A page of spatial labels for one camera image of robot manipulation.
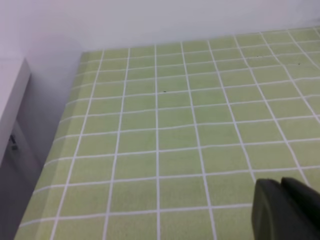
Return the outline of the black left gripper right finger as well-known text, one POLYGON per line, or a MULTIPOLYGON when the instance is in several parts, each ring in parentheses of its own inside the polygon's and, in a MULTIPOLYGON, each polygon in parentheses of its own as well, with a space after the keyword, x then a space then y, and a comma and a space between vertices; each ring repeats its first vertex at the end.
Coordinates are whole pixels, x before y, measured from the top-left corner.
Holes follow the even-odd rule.
POLYGON ((299 180, 292 177, 283 177, 281 186, 300 207, 320 207, 320 194, 299 180))

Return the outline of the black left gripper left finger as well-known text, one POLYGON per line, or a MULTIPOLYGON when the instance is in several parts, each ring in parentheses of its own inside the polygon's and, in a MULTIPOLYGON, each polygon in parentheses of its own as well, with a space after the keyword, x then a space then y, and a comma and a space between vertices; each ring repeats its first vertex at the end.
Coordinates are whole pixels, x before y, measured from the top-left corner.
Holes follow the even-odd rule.
POLYGON ((251 224, 255 240, 318 240, 320 207, 299 206, 278 182, 255 183, 251 224))

